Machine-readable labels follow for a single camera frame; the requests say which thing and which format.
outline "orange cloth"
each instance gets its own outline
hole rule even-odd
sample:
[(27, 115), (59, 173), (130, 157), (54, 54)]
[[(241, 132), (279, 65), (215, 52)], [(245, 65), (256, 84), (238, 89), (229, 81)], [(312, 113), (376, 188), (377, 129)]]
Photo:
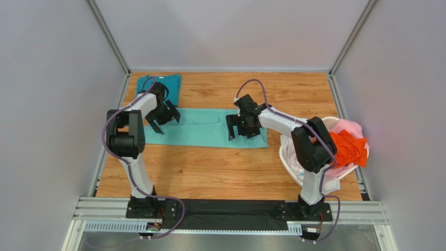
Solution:
[(364, 149), (367, 139), (355, 139), (349, 132), (342, 130), (336, 134), (330, 132), (330, 136), (338, 149), (334, 156), (338, 161), (335, 168), (347, 166), (350, 163), (365, 167), (367, 164), (367, 149)]

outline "white wall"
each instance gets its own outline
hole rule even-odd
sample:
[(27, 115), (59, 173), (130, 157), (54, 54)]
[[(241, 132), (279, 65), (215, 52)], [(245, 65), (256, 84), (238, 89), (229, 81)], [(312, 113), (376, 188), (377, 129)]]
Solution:
[(336, 76), (399, 250), (445, 250), (446, 2), (378, 2)]
[(367, 0), (97, 0), (131, 69), (328, 70)]
[(60, 250), (124, 75), (84, 1), (2, 1), (0, 249)]

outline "teal towel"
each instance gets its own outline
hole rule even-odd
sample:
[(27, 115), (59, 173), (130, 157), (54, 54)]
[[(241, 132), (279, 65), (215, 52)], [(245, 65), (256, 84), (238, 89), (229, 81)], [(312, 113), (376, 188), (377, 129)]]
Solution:
[(229, 141), (226, 115), (235, 114), (237, 110), (228, 109), (193, 109), (178, 108), (180, 123), (175, 120), (162, 126), (164, 134), (155, 133), (148, 125), (144, 128), (146, 143), (159, 145), (193, 145), (225, 148), (266, 148), (266, 128), (261, 128), (260, 135), (250, 139), (237, 135)]

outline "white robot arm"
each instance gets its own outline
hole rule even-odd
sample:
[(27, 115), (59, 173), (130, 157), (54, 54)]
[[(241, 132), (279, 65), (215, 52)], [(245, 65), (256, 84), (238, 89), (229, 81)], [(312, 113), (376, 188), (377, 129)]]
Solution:
[(291, 139), (296, 149), (296, 156), (304, 168), (304, 184), (299, 195), (309, 207), (323, 203), (323, 196), (319, 191), (323, 171), (329, 167), (331, 157), (317, 141), (311, 141), (314, 137), (303, 123), (312, 127), (330, 148), (336, 153), (336, 146), (320, 118), (303, 119), (279, 112), (274, 107), (267, 108), (265, 104), (260, 106), (249, 95), (235, 99), (238, 107), (236, 115), (228, 115), (229, 140), (235, 138), (233, 127), (237, 127), (238, 134), (251, 138), (260, 134), (260, 127), (277, 131)]
[[(159, 125), (163, 125), (173, 119), (180, 121), (180, 113), (169, 100), (164, 102), (165, 86), (155, 83), (149, 93), (142, 96), (130, 108), (120, 113), (109, 124), (106, 131), (106, 143), (108, 148), (119, 157), (130, 163), (130, 171), (127, 163), (119, 160), (126, 170), (131, 185), (131, 196), (145, 198), (140, 190), (149, 195), (155, 195), (153, 183), (147, 175), (142, 151), (146, 145), (142, 120), (145, 118), (157, 133), (163, 133)], [(110, 110), (107, 119), (117, 110)], [(128, 127), (128, 132), (120, 132), (118, 129)]]

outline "white cloth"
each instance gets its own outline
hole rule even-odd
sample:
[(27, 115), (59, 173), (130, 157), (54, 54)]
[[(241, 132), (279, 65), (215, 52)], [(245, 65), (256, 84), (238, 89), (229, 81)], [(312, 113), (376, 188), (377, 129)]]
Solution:
[[(297, 161), (296, 151), (294, 150), (293, 140), (285, 135), (280, 136), (280, 142), (282, 146), (282, 155), (285, 163), (288, 165), (288, 173), (292, 172), (294, 175), (290, 174), (294, 181), (302, 186), (304, 183), (304, 168)], [(341, 184), (340, 180), (335, 177), (325, 176), (324, 186), (322, 187), (322, 192), (324, 194), (329, 194), (333, 191), (340, 190)]]

